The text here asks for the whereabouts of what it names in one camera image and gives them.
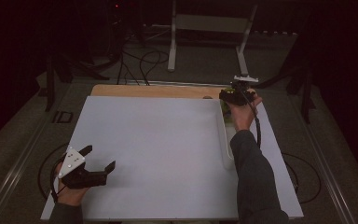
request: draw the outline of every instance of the gray sleeve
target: gray sleeve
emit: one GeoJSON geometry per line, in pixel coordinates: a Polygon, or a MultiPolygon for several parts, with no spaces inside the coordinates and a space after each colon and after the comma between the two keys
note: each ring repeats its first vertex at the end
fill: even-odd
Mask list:
{"type": "Polygon", "coordinates": [[[83,213],[81,206],[71,206],[56,203],[48,224],[82,224],[83,213]]]}
{"type": "Polygon", "coordinates": [[[238,173],[240,223],[288,223],[282,211],[272,168],[250,131],[239,131],[230,142],[238,173]]]}

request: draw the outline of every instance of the dark background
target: dark background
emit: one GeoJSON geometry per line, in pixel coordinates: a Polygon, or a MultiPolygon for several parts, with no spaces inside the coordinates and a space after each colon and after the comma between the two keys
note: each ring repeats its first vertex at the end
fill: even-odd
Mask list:
{"type": "MultiPolygon", "coordinates": [[[[171,23],[170,1],[145,2],[140,5],[145,24],[171,23]]],[[[184,2],[179,8],[191,12],[198,7],[195,3],[206,1],[184,2]]],[[[0,0],[0,129],[38,92],[34,78],[46,70],[47,36],[54,25],[72,21],[69,25],[74,30],[80,25],[81,30],[78,15],[68,13],[73,3],[0,0]]],[[[217,10],[216,1],[202,8],[205,14],[230,16],[236,13],[234,3],[228,5],[232,6],[228,11],[217,10]]],[[[358,161],[358,1],[263,1],[253,31],[299,34],[289,54],[290,63],[298,63],[298,55],[308,59],[313,83],[320,88],[358,161]]],[[[59,39],[68,40],[69,36],[59,39]]]]}

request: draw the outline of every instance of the white table surface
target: white table surface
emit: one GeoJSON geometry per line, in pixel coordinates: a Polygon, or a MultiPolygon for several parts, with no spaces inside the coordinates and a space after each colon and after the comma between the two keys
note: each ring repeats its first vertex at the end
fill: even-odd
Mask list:
{"type": "MultiPolygon", "coordinates": [[[[282,210],[291,218],[303,217],[267,112],[263,105],[257,110],[262,150],[274,170],[282,210]]],[[[88,97],[70,146],[93,146],[86,157],[89,171],[117,163],[106,186],[87,193],[84,218],[238,218],[238,178],[235,169],[223,164],[227,141],[222,140],[221,121],[219,100],[88,97]]],[[[230,139],[232,128],[226,131],[230,139]]],[[[41,219],[49,218],[53,206],[49,197],[41,219]]]]}

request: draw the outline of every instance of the metal stand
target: metal stand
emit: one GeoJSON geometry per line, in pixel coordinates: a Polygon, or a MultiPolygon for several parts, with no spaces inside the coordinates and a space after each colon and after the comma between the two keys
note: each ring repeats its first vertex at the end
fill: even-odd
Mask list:
{"type": "Polygon", "coordinates": [[[240,64],[241,74],[248,76],[248,68],[243,56],[246,42],[251,32],[253,20],[257,10],[257,5],[253,6],[251,15],[248,19],[244,18],[227,18],[227,17],[211,17],[211,16],[197,16],[176,14],[176,0],[172,1],[172,25],[171,25],[171,48],[168,60],[168,71],[175,70],[176,62],[176,30],[199,30],[199,31],[215,31],[215,32],[230,32],[243,34],[243,40],[237,46],[238,62],[240,64]]]}

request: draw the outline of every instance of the hand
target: hand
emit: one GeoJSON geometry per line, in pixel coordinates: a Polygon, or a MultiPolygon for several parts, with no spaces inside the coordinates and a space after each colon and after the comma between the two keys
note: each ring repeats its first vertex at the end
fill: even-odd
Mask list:
{"type": "MultiPolygon", "coordinates": [[[[56,174],[61,170],[61,167],[62,162],[57,165],[56,174]]],[[[79,206],[81,205],[81,201],[83,200],[83,197],[86,194],[87,190],[89,190],[90,188],[69,189],[62,183],[62,180],[59,179],[58,189],[60,191],[60,193],[58,194],[58,203],[79,206]]]]}
{"type": "MultiPolygon", "coordinates": [[[[263,99],[257,95],[254,96],[254,100],[251,102],[252,106],[257,113],[256,106],[261,103],[263,99]]],[[[231,118],[234,123],[235,130],[249,130],[255,115],[249,105],[232,105],[227,103],[231,110],[231,118]]]]}

